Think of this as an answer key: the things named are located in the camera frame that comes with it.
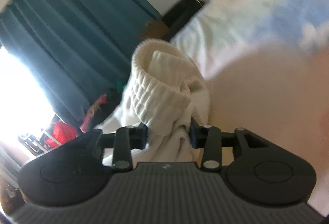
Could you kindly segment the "white zip hoodie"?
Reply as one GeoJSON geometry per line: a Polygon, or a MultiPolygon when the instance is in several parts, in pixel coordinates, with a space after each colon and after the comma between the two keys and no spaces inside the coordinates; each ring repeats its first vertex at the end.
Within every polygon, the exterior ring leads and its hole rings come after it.
{"type": "Polygon", "coordinates": [[[131,75],[114,112],[97,128],[148,127],[147,146],[132,150],[138,162],[196,162],[188,132],[191,120],[208,123],[210,94],[193,60],[163,40],[148,39],[135,50],[131,75]]]}

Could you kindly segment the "pink clothes pile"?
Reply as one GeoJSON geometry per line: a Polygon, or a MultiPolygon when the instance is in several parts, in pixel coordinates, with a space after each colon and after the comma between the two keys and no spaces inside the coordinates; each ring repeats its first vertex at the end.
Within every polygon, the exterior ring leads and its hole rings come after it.
{"type": "Polygon", "coordinates": [[[100,105],[105,104],[107,102],[107,95],[102,94],[88,109],[84,121],[80,126],[80,130],[83,133],[86,133],[89,130],[89,125],[92,122],[96,112],[100,109],[100,105]]]}

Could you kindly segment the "red bag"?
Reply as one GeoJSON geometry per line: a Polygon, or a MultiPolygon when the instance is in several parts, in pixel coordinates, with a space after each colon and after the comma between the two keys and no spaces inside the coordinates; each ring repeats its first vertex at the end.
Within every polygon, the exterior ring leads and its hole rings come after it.
{"type": "Polygon", "coordinates": [[[78,136],[75,127],[64,122],[56,122],[53,125],[51,135],[61,144],[65,144],[78,136]]]}

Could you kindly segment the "dark framed window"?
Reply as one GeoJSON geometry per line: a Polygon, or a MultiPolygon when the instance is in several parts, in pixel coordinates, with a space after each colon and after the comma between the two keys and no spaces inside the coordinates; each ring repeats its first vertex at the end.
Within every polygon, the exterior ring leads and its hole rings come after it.
{"type": "Polygon", "coordinates": [[[1,142],[47,129],[55,112],[30,70],[1,47],[1,142]]]}

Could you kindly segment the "pastel bed sheet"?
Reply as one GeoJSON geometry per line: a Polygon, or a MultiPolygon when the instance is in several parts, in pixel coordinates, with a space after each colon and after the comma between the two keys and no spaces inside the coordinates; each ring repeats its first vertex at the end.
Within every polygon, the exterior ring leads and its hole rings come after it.
{"type": "Polygon", "coordinates": [[[209,123],[307,160],[328,214],[328,0],[209,0],[171,42],[206,79],[209,123]]]}

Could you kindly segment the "teal right curtain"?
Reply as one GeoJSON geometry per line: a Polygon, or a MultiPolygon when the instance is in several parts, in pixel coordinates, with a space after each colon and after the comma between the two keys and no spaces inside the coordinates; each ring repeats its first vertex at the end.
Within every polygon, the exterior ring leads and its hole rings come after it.
{"type": "Polygon", "coordinates": [[[147,0],[12,0],[1,13],[1,44],[55,113],[80,126],[101,94],[126,82],[147,23],[159,17],[147,0]]]}

